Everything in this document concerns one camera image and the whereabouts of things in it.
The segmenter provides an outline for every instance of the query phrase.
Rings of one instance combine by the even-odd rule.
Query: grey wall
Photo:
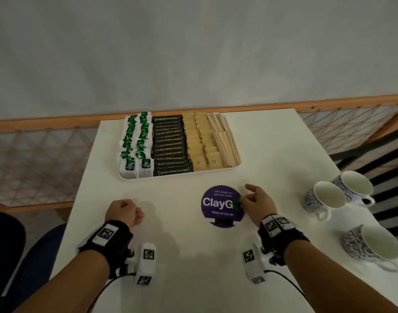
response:
[[[0,0],[0,119],[398,93],[398,0]]]

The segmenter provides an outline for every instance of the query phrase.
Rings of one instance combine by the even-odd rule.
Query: hand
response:
[[[252,184],[245,184],[245,188],[254,193],[240,197],[239,202],[255,225],[260,226],[267,216],[277,214],[273,199],[262,188]]]
[[[111,203],[105,215],[106,221],[122,221],[129,229],[139,225],[144,220],[145,213],[130,199],[115,200]]]

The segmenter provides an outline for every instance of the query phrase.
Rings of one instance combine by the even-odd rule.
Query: wrist strap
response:
[[[105,256],[109,264],[109,279],[112,279],[128,256],[128,244],[133,236],[124,222],[108,221],[88,238],[79,252],[96,250]]]
[[[309,239],[301,231],[298,231],[291,221],[281,215],[267,216],[261,221],[258,234],[264,249],[267,252],[273,250],[281,258],[283,258],[288,245],[294,240],[309,242]]]

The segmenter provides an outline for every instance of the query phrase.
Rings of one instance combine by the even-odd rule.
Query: black cable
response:
[[[276,273],[278,275],[281,275],[284,279],[286,279],[287,281],[289,281],[291,284],[293,284],[293,286],[300,292],[301,295],[303,295],[303,297],[305,298],[305,300],[309,303],[308,299],[306,298],[306,296],[303,294],[303,292],[299,289],[299,287],[294,284],[288,277],[286,277],[284,274],[279,273],[278,271],[275,270],[264,270],[264,273]]]
[[[91,306],[89,306],[88,312],[92,311],[92,309],[93,309],[93,307],[94,307],[96,301],[99,299],[99,297],[101,296],[102,292],[103,292],[111,283],[113,283],[115,280],[118,280],[119,278],[126,277],[126,276],[135,276],[136,274],[137,274],[137,273],[127,273],[127,274],[125,274],[125,275],[120,275],[120,276],[118,276],[118,277],[112,279],[111,281],[109,281],[109,282],[103,287],[103,289],[99,292],[99,294],[97,295],[97,297],[95,298],[95,300],[93,300]]]

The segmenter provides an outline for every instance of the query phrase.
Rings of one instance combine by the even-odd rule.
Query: mug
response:
[[[347,197],[347,201],[354,201],[366,207],[372,206],[376,201],[370,197],[373,194],[373,184],[369,179],[355,171],[344,171],[332,183],[337,185]],[[362,199],[367,199],[370,203],[365,204]]]
[[[306,192],[302,207],[308,213],[315,213],[319,221],[331,218],[332,208],[338,209],[347,203],[345,194],[328,181],[317,182],[311,191]]]
[[[341,238],[345,251],[355,260],[375,263],[383,270],[398,272],[391,260],[398,258],[398,240],[380,225],[359,225]],[[394,268],[384,266],[391,263]]]

